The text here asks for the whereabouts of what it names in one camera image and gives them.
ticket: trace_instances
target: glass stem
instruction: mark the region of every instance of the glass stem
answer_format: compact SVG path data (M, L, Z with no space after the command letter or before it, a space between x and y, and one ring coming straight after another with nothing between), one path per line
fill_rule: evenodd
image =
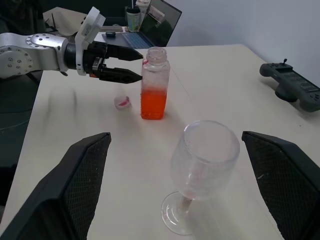
M178 203L178 213L181 215L187 214L189 211L191 202L192 202L192 199L182 196L181 201Z

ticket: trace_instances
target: table surface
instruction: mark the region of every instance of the table surface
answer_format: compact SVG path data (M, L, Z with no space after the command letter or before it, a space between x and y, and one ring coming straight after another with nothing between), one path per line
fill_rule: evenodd
M243 45L168 47L167 55L172 69L165 117L159 121L141 119L139 82L103 82L74 70L68 77L43 73L0 233L70 145L111 132L87 239L191 240L162 222L162 201L175 191L170 158L185 125L215 120L235 132L240 155L225 193L192 203L194 239L282 239L259 193L241 135L254 131L294 142L320 165L320 114L277 98L276 82L259 74L264 62ZM107 64L140 73L142 61L108 59ZM121 92L131 98L129 111L114 107Z

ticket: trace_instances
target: glass base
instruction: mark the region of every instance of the glass base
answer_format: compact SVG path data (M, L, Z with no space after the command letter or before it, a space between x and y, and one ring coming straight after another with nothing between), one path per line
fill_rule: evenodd
M178 205L181 203L183 196L180 192L173 192L168 195L161 207L161 215L164 224L174 233L179 235L190 235L191 230L188 226L185 214L178 214Z

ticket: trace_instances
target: wine glass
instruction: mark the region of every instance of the wine glass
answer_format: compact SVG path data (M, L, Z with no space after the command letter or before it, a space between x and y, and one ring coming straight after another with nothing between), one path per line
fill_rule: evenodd
M225 187L239 152L238 138L219 122L201 120L185 127L170 166L172 181L179 192L168 195L161 208L162 219L171 231L191 234L187 223L191 202Z

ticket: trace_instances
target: gray controller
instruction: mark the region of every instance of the gray controller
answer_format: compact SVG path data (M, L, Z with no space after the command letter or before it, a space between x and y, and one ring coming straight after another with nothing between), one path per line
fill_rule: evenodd
M287 102L300 100L300 107L307 112L320 110L320 88L293 70L293 67L283 63L265 63L260 67L260 74L272 77L279 86L275 95Z

